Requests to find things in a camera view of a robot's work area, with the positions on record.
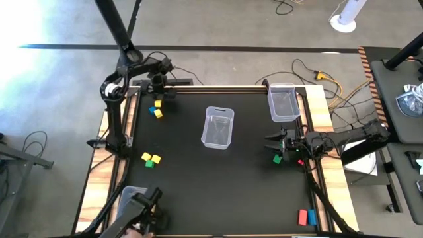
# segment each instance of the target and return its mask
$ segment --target red block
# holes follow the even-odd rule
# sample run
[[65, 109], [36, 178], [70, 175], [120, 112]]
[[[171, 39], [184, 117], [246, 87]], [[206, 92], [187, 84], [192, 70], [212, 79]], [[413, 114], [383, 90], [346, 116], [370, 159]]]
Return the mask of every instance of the red block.
[[300, 210], [298, 215], [298, 225], [307, 225], [307, 210]]

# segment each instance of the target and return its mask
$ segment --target clear plastic container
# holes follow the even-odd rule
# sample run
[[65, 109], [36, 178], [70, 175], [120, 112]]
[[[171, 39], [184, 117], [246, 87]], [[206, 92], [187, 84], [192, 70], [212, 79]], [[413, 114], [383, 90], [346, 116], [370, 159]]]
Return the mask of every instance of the clear plastic container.
[[209, 106], [206, 109], [201, 141], [207, 148], [227, 149], [231, 144], [233, 117], [232, 109]]
[[120, 201], [118, 206], [118, 213], [116, 215], [116, 218], [120, 217], [122, 215], [122, 212], [124, 211], [125, 205], [129, 202], [131, 197], [137, 193], [145, 194], [147, 192], [146, 188], [140, 188], [135, 186], [126, 186], [120, 195]]
[[274, 122], [292, 122], [299, 116], [297, 95], [292, 83], [271, 84], [267, 99]]

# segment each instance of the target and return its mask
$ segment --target wooden table frame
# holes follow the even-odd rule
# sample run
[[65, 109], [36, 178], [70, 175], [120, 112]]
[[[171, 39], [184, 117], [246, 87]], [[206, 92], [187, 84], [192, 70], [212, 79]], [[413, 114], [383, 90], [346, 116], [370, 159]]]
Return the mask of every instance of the wooden table frame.
[[[312, 125], [314, 131], [317, 132], [331, 132], [333, 131], [332, 121], [329, 116], [327, 102], [323, 87], [321, 85], [297, 85], [297, 88], [303, 87], [307, 93], [307, 104], [302, 102], [302, 98], [299, 97], [299, 107], [301, 112], [301, 121], [303, 124]], [[242, 89], [248, 89], [252, 91], [266, 90], [265, 86], [176, 86], [177, 89], [183, 91], [184, 89], [196, 88], [201, 90], [220, 89], [227, 90], [228, 92], [234, 93], [234, 91], [241, 91]], [[136, 92], [139, 87], [132, 87], [128, 92], [129, 95]], [[137, 109], [137, 97], [130, 97], [121, 105], [122, 120], [124, 131], [129, 136], [132, 136], [134, 128], [133, 120], [136, 117]], [[305, 114], [308, 106], [311, 123], [307, 121]], [[100, 125], [98, 136], [101, 136], [107, 131], [107, 113], [104, 112], [102, 122]], [[336, 152], [329, 153], [332, 156], [336, 156]], [[97, 149], [94, 152], [91, 166], [95, 166], [97, 163], [102, 161], [105, 157], [109, 156], [110, 153], [104, 149]], [[98, 166], [95, 171], [87, 174], [87, 182], [84, 187], [83, 195], [81, 197], [81, 203], [73, 226], [73, 231], [83, 231], [92, 220], [96, 217], [98, 212], [101, 210], [107, 198], [116, 187], [116, 184], [122, 178], [125, 161], [118, 161], [115, 158], [111, 158]], [[330, 157], [324, 157], [321, 160], [321, 177], [319, 177], [318, 171], [313, 171], [315, 180], [319, 183], [319, 179], [324, 179], [326, 186], [326, 192], [331, 204], [335, 207], [336, 211], [346, 221], [346, 223], [354, 230], [358, 231], [358, 224], [356, 221], [354, 208], [350, 198], [348, 185], [345, 179], [344, 169], [342, 162], [339, 159], [333, 159]], [[319, 220], [321, 221], [321, 230], [329, 231], [330, 227], [334, 225], [335, 231], [339, 232], [339, 228], [333, 224], [333, 222], [327, 222], [327, 212], [323, 207], [320, 200], [315, 196], [317, 201], [317, 213]], [[112, 211], [110, 212], [110, 219], [106, 219], [109, 223], [112, 223], [116, 217], [116, 210], [118, 206], [118, 200], [113, 205]]]

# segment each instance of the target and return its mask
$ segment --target yellow cube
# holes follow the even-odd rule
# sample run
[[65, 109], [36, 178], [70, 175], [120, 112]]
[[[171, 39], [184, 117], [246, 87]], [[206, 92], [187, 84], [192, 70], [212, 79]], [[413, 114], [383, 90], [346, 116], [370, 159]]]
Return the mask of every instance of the yellow cube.
[[155, 108], [161, 108], [161, 100], [155, 100], [154, 101], [154, 107]]
[[148, 154], [148, 153], [146, 153], [146, 152], [144, 152], [144, 154], [141, 156], [141, 159], [143, 159], [145, 161], [148, 161], [148, 160], [151, 159], [151, 155]]
[[157, 117], [157, 118], [160, 118], [160, 117], [162, 117], [162, 116], [163, 116], [163, 114], [161, 114], [160, 109], [155, 110], [155, 111], [154, 111], [154, 115], [156, 115], [156, 117]]
[[153, 158], [151, 158], [152, 162], [154, 163], [160, 163], [161, 158], [157, 155], [153, 155]]

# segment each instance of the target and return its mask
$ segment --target green cube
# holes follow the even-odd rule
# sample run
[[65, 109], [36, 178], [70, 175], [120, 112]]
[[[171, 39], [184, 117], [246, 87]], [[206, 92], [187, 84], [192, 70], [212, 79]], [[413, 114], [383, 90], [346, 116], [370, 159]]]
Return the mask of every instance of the green cube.
[[273, 162], [280, 164], [280, 161], [282, 161], [282, 157], [279, 155], [275, 155], [275, 157], [273, 157]]
[[154, 168], [154, 162], [152, 162], [152, 161], [146, 161], [145, 162], [145, 166], [147, 168]]

